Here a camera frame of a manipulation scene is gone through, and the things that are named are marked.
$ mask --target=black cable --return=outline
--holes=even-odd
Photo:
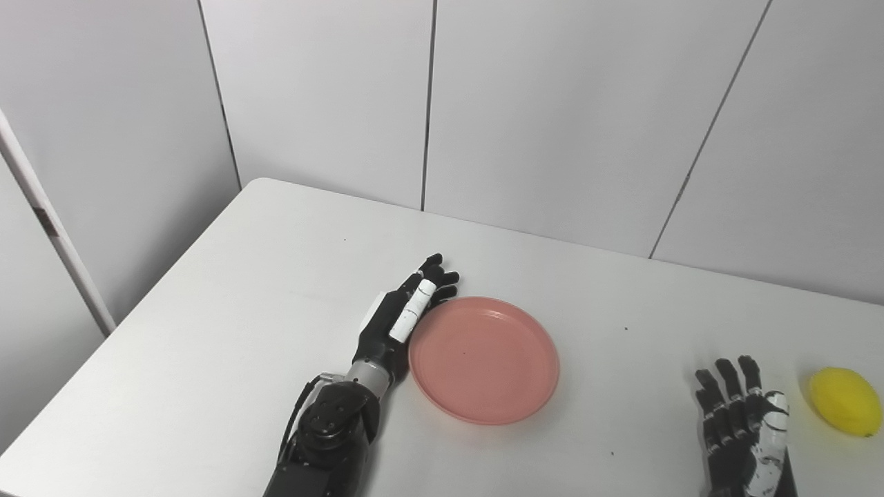
[[[292,411],[292,416],[288,418],[288,423],[286,424],[286,432],[282,435],[282,443],[279,444],[279,457],[277,458],[277,464],[283,462],[283,456],[286,453],[286,446],[288,446],[288,441],[291,439],[292,435],[292,426],[294,426],[294,420],[298,417],[298,413],[301,412],[301,407],[303,407],[304,402],[307,401],[307,398],[310,397],[310,393],[313,392],[313,389],[316,388],[316,384],[322,379],[322,375],[316,376],[310,381],[307,385],[304,386],[304,389],[301,391],[301,396],[298,397],[298,401],[294,404],[294,410]]]

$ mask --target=white table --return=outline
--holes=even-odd
[[[377,292],[436,251],[463,294],[545,326],[560,383],[535,416],[488,427],[406,379],[366,495],[698,496],[692,372],[746,353],[791,400],[802,497],[884,488],[884,436],[836,432],[799,388],[823,365],[884,387],[882,307],[256,180],[0,458],[0,491],[260,497],[304,383],[346,371]]]

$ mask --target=white wall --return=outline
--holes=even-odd
[[[0,453],[101,340],[0,157]]]
[[[202,4],[243,183],[420,207],[431,0]]]
[[[426,210],[647,256],[765,0],[438,0]]]
[[[650,255],[766,5],[438,0],[426,209]],[[204,6],[244,180],[420,205],[431,2]],[[884,303],[884,12],[772,6],[654,256]]]
[[[4,0],[0,107],[117,320],[238,191],[195,0]]]
[[[773,1],[656,258],[884,303],[882,19]]]

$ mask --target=lemon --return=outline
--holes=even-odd
[[[878,394],[856,371],[817,371],[811,377],[811,402],[823,419],[842,432],[871,437],[881,428]]]

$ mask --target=robotic hand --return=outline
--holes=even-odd
[[[423,314],[457,295],[460,276],[442,269],[435,254],[392,292],[381,294],[362,321],[359,345],[346,376],[323,373],[295,403],[264,497],[351,497],[369,445],[377,437],[380,401],[408,374],[408,338]],[[316,384],[324,383],[292,427]]]
[[[712,484],[710,497],[796,497],[795,480],[786,450],[789,405],[782,392],[761,392],[758,365],[740,356],[746,396],[734,365],[715,362],[728,400],[709,370],[697,371],[703,387],[697,400],[703,410],[703,438]]]

